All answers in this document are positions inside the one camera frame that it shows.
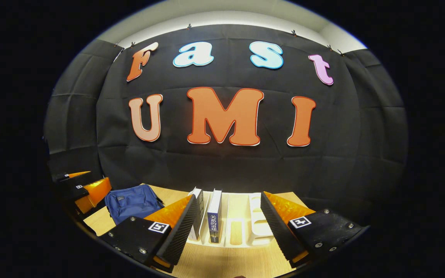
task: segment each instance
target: book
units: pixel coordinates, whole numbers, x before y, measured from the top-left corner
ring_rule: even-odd
[[[193,222],[193,225],[191,227],[189,239],[191,241],[197,241],[200,237],[200,229],[202,228],[202,220],[204,218],[204,212],[205,212],[204,192],[201,189],[195,187],[188,194],[188,196],[190,196],[192,194],[195,195],[195,197],[197,199],[199,211],[198,211],[195,221]]]
[[[211,202],[207,208],[207,219],[209,221],[209,232],[211,243],[219,243],[221,227],[221,198],[223,192],[215,190],[212,193]]]

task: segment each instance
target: blue backpack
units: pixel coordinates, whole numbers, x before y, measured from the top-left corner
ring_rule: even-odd
[[[112,190],[104,201],[116,225],[130,216],[144,218],[164,207],[161,199],[148,185]]]

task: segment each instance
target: orange letter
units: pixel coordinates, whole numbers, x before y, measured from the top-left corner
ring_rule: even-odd
[[[229,142],[237,146],[256,146],[260,138],[256,135],[258,104],[263,100],[259,90],[244,88],[234,96],[227,109],[219,101],[216,92],[209,87],[190,89],[187,96],[193,101],[192,133],[188,141],[192,144],[207,144],[211,137],[205,131],[205,121],[218,143],[222,143],[229,129],[235,124]]]
[[[153,44],[133,54],[133,63],[131,64],[130,74],[128,74],[127,76],[127,82],[130,82],[131,80],[139,77],[140,74],[142,74],[140,65],[145,66],[147,64],[150,57],[150,51],[155,51],[157,49],[157,46],[159,46],[159,44],[157,42],[154,42]]]
[[[137,137],[143,141],[156,141],[161,134],[161,119],[159,118],[159,104],[161,102],[162,95],[155,94],[147,97],[147,103],[150,106],[150,122],[152,123],[150,130],[145,130],[142,125],[140,108],[142,107],[143,100],[141,98],[134,98],[128,103],[131,109],[131,123],[133,125],[133,130]]]
[[[288,145],[292,147],[304,147],[310,144],[309,129],[312,117],[312,109],[316,103],[308,97],[293,97],[295,106],[295,126],[293,133],[288,138]]]

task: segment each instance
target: light blue letter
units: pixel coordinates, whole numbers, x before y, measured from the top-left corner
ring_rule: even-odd
[[[283,63],[281,54],[283,50],[277,44],[270,42],[252,42],[250,44],[250,51],[255,55],[250,56],[250,61],[256,67],[266,67],[270,69],[278,69]]]
[[[181,54],[173,60],[173,65],[178,68],[188,67],[189,65],[205,66],[214,60],[211,56],[212,44],[208,42],[193,42],[180,48]]]

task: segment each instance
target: table surface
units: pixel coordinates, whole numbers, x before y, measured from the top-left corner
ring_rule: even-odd
[[[186,197],[188,192],[170,190],[150,185],[157,196],[168,206]],[[293,192],[278,193],[280,197],[305,206]],[[106,207],[84,220],[98,236],[115,227]],[[284,258],[276,240],[264,246],[249,248],[217,248],[187,243],[170,275],[187,277],[267,278],[283,275],[295,270]]]

